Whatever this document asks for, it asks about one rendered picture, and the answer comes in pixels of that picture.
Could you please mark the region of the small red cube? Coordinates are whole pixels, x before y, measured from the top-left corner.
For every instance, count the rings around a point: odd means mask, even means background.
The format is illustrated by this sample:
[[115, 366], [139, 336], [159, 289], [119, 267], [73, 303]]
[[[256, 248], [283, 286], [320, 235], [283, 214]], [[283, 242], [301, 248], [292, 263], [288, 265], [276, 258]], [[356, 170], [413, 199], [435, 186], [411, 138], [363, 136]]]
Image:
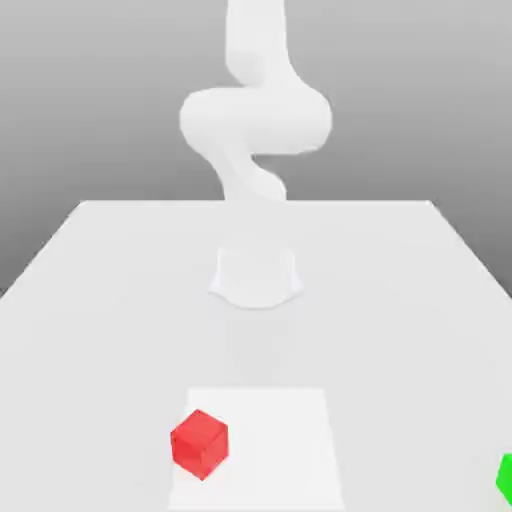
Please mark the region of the small red cube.
[[228, 425], [196, 409], [170, 433], [173, 461], [201, 481], [229, 455]]

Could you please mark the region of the small green cube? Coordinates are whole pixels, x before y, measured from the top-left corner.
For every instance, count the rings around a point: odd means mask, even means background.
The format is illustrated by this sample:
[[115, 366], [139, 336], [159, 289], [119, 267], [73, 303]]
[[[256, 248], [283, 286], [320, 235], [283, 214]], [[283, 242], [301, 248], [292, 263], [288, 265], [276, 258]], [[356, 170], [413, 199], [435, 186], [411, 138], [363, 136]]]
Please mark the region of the small green cube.
[[496, 487], [512, 507], [512, 453], [502, 456], [496, 476]]

